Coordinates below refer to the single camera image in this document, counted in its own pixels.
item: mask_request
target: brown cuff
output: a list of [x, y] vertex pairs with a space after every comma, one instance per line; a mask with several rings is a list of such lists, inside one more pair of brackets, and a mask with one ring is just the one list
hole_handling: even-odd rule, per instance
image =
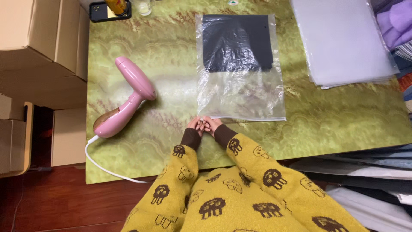
[[200, 137], [199, 133], [195, 129], [186, 128], [180, 144], [186, 145], [196, 151], [197, 148], [199, 147], [201, 140], [202, 138]]
[[215, 130], [215, 140], [226, 148], [229, 141], [237, 134], [237, 132], [232, 131], [229, 127], [222, 124]]

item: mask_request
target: black phone case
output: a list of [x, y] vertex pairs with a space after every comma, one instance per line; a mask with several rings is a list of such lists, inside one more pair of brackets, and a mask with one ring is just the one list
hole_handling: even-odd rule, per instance
[[122, 20], [131, 18], [131, 3], [126, 1], [127, 12], [123, 16], [117, 16], [114, 18], [107, 17], [107, 4], [106, 2], [92, 2], [89, 5], [89, 18], [94, 23], [107, 22], [114, 20]]

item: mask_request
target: sweater sleeve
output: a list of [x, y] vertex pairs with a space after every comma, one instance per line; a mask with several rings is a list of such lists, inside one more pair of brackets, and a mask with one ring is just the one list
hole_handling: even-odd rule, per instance
[[226, 153], [246, 178], [278, 202], [284, 202], [309, 231], [368, 231], [304, 174], [280, 165], [245, 135], [221, 125], [215, 131], [215, 140], [226, 147]]
[[190, 190], [199, 172], [196, 149], [201, 137], [187, 128], [170, 161], [133, 208], [122, 232], [180, 231], [187, 212]]

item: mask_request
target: sticker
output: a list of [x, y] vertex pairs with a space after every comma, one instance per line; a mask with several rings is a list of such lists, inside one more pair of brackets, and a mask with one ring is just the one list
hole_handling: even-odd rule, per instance
[[239, 1], [231, 0], [231, 1], [228, 2], [228, 4], [231, 5], [231, 6], [236, 6], [237, 4], [239, 4]]

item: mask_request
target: hand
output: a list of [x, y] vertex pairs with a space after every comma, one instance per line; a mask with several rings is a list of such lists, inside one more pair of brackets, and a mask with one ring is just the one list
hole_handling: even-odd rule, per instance
[[213, 138], [215, 137], [215, 130], [223, 124], [220, 119], [211, 119], [207, 116], [203, 116], [203, 123], [205, 125], [205, 131], [212, 135]]
[[200, 117], [197, 116], [196, 118], [192, 119], [189, 124], [187, 125], [187, 128], [193, 128], [195, 129], [200, 137], [202, 137], [203, 132], [205, 131], [205, 126], [203, 124], [203, 121], [200, 120]]

